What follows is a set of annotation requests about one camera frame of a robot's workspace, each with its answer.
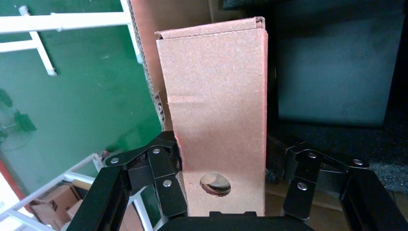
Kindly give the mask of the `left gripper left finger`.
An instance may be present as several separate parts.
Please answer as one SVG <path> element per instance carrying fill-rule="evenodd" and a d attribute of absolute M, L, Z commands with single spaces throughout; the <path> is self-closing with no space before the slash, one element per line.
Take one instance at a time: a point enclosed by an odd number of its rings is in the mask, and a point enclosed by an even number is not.
<path fill-rule="evenodd" d="M 130 196 L 146 186 L 154 186 L 163 219 L 187 216 L 187 202 L 176 177 L 182 167 L 173 131 L 161 132 L 147 145 L 111 156 L 106 162 L 67 230 L 119 230 Z"/>

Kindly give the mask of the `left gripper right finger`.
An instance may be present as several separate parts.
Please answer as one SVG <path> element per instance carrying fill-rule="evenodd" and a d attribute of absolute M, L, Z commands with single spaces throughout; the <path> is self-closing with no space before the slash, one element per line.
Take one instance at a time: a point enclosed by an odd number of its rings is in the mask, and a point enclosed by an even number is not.
<path fill-rule="evenodd" d="M 369 164 L 361 158 L 325 154 L 301 142 L 285 150 L 290 186 L 283 214 L 307 221 L 319 175 L 339 193 L 339 202 L 352 231 L 406 231 L 408 222 Z"/>

